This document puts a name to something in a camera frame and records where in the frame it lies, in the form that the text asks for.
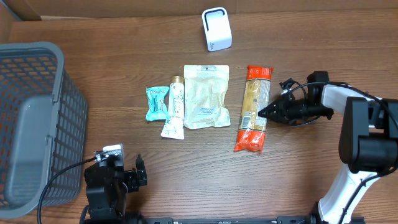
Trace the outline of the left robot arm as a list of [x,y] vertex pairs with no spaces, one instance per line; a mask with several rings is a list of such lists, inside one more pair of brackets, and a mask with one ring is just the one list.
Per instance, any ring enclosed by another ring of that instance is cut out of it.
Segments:
[[137,156],[136,166],[124,169],[120,153],[113,155],[104,152],[95,155],[96,163],[85,169],[86,197],[80,223],[144,223],[139,212],[127,212],[127,194],[137,192],[147,185],[147,172],[141,156]]

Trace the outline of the grey plastic basket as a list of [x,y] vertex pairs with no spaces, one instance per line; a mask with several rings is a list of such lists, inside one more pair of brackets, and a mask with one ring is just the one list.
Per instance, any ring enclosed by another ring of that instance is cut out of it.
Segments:
[[88,103],[50,42],[1,45],[1,218],[80,193]]

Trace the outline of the white Pantene tube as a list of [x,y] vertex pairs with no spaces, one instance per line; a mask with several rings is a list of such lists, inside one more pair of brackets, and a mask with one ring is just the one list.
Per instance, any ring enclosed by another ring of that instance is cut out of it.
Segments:
[[169,86],[169,119],[166,120],[161,136],[163,138],[184,140],[184,79],[173,76]]

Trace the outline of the white barcode scanner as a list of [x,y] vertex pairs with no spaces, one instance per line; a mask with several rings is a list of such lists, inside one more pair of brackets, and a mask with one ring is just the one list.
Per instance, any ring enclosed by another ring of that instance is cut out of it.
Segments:
[[223,7],[206,9],[201,15],[209,52],[228,49],[232,46],[232,33],[228,13]]

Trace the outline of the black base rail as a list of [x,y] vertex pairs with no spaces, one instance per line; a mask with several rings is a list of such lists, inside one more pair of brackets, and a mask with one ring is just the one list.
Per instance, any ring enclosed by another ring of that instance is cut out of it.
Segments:
[[277,218],[243,218],[243,219],[173,219],[145,218],[148,224],[306,224],[305,216],[279,216]]

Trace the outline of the teal snack packet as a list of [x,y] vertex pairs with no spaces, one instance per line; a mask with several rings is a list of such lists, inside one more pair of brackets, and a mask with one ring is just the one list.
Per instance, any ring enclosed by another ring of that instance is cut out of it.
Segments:
[[146,88],[149,110],[146,114],[147,121],[169,119],[169,112],[165,105],[165,97],[169,92],[168,86],[153,86]]

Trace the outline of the San Remo spaghetti packet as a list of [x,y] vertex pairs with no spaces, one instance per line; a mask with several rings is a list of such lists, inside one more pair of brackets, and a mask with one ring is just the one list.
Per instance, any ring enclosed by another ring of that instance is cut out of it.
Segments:
[[235,152],[262,152],[267,119],[260,117],[258,112],[268,105],[273,70],[256,65],[248,66]]

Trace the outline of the translucent beige pouch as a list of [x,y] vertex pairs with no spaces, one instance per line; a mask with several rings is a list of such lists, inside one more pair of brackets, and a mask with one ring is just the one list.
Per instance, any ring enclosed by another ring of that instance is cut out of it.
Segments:
[[224,99],[229,84],[227,65],[185,65],[185,117],[188,129],[231,125]]

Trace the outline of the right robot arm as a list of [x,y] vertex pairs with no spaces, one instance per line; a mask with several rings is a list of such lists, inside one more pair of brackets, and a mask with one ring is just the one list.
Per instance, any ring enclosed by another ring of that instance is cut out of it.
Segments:
[[326,195],[305,217],[278,217],[278,223],[364,223],[352,213],[366,191],[397,170],[397,100],[372,96],[314,71],[304,84],[280,83],[282,94],[258,112],[280,124],[299,126],[322,116],[343,115],[338,152],[342,161]]

